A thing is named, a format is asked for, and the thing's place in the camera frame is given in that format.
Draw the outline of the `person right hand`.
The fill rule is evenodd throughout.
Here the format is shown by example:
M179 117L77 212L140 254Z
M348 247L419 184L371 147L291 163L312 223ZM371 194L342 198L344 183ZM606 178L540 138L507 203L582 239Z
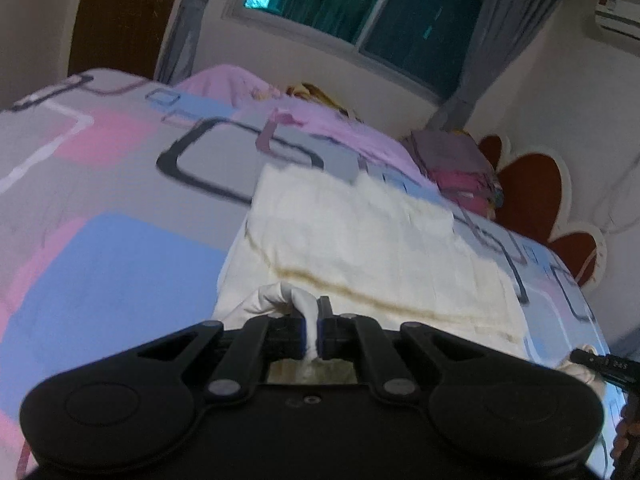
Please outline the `person right hand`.
M613 447L610 453L615 465L618 464L620 456L622 456L623 452L628 448L630 438L638 437L639 435L639 419L636 415L638 404L638 398L630 394L627 396L626 404L620 411L620 421L615 429L616 436L613 440Z

